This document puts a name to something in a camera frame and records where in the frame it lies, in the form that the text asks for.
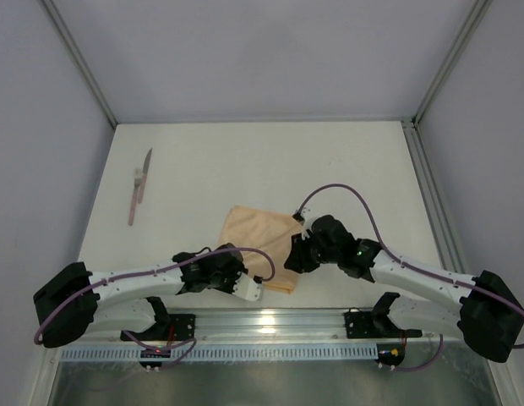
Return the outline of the peach satin cloth napkin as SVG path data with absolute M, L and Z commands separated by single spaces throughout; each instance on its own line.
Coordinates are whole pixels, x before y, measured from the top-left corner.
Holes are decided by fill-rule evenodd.
M 290 255 L 292 236 L 302 232 L 302 225 L 292 216 L 246 206 L 234 206 L 221 229 L 218 244 L 255 248 L 264 251 L 274 262 L 276 274 L 265 286 L 273 291 L 291 294 L 298 274 L 287 270 L 284 263 Z

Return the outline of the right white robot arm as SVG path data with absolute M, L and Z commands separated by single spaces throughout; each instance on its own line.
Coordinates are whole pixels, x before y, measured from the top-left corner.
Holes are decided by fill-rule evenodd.
M 418 330 L 458 338 L 496 363 L 519 347 L 524 308 L 498 275 L 422 266 L 379 241 L 354 238 L 332 215 L 310 222 L 298 213 L 293 218 L 302 230 L 291 237 L 287 270 L 304 274 L 331 264 L 348 277 L 393 288 L 371 311 L 381 334 Z

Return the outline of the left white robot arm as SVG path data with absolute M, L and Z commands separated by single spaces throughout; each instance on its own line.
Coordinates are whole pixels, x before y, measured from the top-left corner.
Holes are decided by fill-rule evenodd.
M 33 296 L 39 322 L 34 342 L 59 348 L 93 335 L 132 342 L 188 339 L 164 300 L 206 290 L 245 301 L 260 297 L 259 279 L 249 276 L 242 251 L 232 244 L 127 271 L 96 272 L 83 261 L 71 263 Z

